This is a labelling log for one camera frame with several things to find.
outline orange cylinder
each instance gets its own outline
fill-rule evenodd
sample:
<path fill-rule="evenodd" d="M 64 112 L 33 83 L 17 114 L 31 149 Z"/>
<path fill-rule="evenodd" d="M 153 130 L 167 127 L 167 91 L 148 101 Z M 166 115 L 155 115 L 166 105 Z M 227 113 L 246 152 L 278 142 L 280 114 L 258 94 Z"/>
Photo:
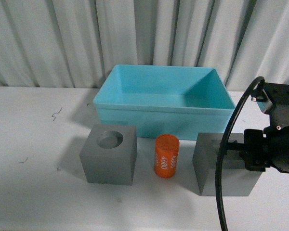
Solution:
<path fill-rule="evenodd" d="M 180 142 L 178 138 L 170 134 L 160 135 L 155 140 L 155 164 L 156 175 L 169 178 L 175 174 Z"/>

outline white curtain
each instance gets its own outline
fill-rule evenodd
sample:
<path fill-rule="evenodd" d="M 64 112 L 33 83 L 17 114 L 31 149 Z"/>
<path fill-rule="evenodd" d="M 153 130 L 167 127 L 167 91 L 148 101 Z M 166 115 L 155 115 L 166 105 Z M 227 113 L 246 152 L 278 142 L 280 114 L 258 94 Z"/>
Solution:
<path fill-rule="evenodd" d="M 0 86 L 101 87 L 116 64 L 289 84 L 289 0 L 0 0 Z"/>

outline plastic bin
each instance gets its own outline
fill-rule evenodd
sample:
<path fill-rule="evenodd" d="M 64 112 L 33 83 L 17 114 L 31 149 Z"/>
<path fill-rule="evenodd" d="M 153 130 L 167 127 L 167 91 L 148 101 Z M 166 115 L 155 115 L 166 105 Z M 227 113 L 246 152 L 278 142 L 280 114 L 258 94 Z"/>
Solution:
<path fill-rule="evenodd" d="M 116 65 L 93 103 L 102 124 L 181 140 L 224 132 L 235 108 L 215 69 L 177 66 Z"/>

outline gray block with slot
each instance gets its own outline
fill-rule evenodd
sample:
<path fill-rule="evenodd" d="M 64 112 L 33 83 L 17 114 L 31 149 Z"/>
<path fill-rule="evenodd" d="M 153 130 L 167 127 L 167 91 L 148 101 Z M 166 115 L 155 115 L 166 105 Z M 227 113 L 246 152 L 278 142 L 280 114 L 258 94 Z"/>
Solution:
<path fill-rule="evenodd" d="M 93 126 L 80 154 L 87 182 L 132 185 L 136 157 L 135 126 Z"/>
<path fill-rule="evenodd" d="M 193 165 L 201 196 L 215 196 L 216 158 L 222 133 L 199 133 L 193 156 Z M 243 143 L 243 134 L 233 133 L 229 142 Z M 228 151 L 223 160 L 223 196 L 248 196 L 261 172 L 245 169 L 244 161 L 236 151 Z"/>

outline table surface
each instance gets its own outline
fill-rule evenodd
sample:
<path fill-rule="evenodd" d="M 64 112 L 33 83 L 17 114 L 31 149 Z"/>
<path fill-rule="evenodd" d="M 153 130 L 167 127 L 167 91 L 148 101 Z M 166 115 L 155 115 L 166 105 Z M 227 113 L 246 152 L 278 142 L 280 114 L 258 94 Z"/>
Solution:
<path fill-rule="evenodd" d="M 137 138 L 132 186 L 86 182 L 79 153 L 99 123 L 97 92 L 0 87 L 0 230 L 220 230 L 215 197 L 199 196 L 195 141 L 180 141 L 171 179 L 153 171 L 155 140 Z M 233 132 L 268 125 L 248 101 Z M 268 169 L 224 207 L 229 230 L 289 231 L 289 174 Z"/>

